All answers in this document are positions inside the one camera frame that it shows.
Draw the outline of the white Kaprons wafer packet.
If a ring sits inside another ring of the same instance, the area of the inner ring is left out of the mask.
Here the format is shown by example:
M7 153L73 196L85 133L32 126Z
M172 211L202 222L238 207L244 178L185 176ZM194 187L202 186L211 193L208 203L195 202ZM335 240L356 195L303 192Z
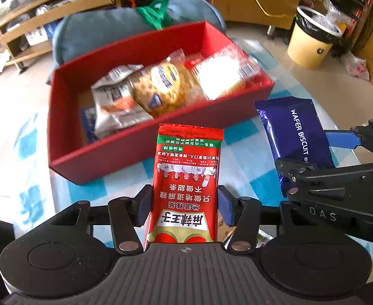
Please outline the white Kaprons wafer packet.
M269 235L261 228L259 224L244 221L238 226L227 226L223 219L218 220L218 241L222 243L225 249L230 249L236 242L245 242L249 244L249 249L264 247L274 236Z

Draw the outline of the dark blue wafer biscuit packet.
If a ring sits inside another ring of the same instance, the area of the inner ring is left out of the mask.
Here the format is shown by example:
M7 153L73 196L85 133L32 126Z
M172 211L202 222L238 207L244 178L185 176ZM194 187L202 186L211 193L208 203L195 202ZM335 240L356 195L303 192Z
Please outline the dark blue wafer biscuit packet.
M327 136L311 99L287 96L256 101L254 106L275 160L299 160L318 169L335 167Z

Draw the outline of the red spicy strip packet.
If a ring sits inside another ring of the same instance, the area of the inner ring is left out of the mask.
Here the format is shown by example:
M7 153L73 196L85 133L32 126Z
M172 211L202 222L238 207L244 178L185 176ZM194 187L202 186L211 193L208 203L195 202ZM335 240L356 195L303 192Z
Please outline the red spicy strip packet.
M161 124L145 245L217 240L223 129Z

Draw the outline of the white latiao snack packet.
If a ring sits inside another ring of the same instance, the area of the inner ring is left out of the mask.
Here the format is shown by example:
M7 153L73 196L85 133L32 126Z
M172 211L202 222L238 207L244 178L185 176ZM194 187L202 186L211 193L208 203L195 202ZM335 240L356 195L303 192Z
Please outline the white latiao snack packet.
M107 137L117 131L153 119L135 100L130 75L142 65L119 65L91 86L96 109L95 135Z

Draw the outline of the yellow chips clear bag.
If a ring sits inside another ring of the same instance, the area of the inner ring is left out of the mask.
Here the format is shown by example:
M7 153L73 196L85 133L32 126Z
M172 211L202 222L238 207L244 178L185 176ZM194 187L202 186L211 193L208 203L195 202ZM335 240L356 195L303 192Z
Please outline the yellow chips clear bag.
M205 100L185 61L184 51L179 49L130 76L136 102L154 118Z

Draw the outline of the steamed cake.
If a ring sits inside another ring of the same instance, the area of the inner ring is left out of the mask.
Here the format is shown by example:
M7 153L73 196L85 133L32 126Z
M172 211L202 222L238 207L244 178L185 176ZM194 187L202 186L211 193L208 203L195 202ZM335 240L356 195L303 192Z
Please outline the steamed cake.
M191 71L210 101L247 88L262 74L260 66L233 43L200 61Z

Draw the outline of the yellow trash bin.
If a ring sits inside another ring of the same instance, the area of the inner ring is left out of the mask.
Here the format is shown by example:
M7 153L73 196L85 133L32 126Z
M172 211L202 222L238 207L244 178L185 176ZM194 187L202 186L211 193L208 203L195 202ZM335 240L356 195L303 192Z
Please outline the yellow trash bin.
M287 54L299 66L317 68L342 36L343 31L325 15L310 7L298 6Z

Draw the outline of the red cardboard box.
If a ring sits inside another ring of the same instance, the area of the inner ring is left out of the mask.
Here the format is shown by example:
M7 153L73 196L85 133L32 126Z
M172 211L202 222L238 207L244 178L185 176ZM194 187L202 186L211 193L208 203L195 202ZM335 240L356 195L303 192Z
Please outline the red cardboard box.
M161 124L228 127L254 116L273 87L207 22L117 41L54 71L49 168L85 184L153 155Z

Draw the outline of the blue rolled cushion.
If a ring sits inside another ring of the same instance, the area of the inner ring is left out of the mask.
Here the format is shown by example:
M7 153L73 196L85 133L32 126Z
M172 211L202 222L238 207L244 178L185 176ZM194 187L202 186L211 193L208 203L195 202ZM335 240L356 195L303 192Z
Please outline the blue rolled cushion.
M206 21L221 32L226 24L206 0L153 0L137 8L115 8L68 15L58 23L52 45L57 67L119 40L172 25Z

